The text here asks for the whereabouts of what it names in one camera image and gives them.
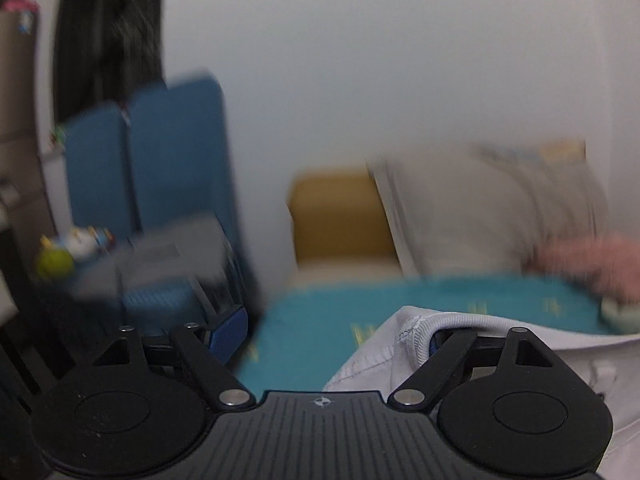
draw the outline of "white garment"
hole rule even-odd
[[[533,331],[596,393],[604,394],[614,433],[598,472],[607,480],[640,479],[640,335],[565,332],[495,316],[404,306],[364,342],[325,391],[379,390],[386,399],[429,357],[438,330],[474,328],[505,336],[513,326]]]

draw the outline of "gray pillow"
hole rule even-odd
[[[584,161],[431,146],[368,167],[406,276],[520,272],[551,237],[607,229],[606,198]]]

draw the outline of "pink object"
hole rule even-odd
[[[533,267],[580,280],[619,303],[640,303],[640,242],[622,235],[556,240],[539,248]]]
[[[40,10],[40,6],[33,0],[6,0],[2,3],[2,10],[7,12],[22,12],[28,10],[34,14]]]

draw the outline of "crosshair logo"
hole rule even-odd
[[[327,399],[326,397],[318,397],[314,400],[314,404],[322,409],[325,409],[331,403],[332,401]]]

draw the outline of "tennis ball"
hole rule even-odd
[[[74,258],[66,249],[45,249],[36,258],[36,273],[43,280],[61,280],[74,269]]]

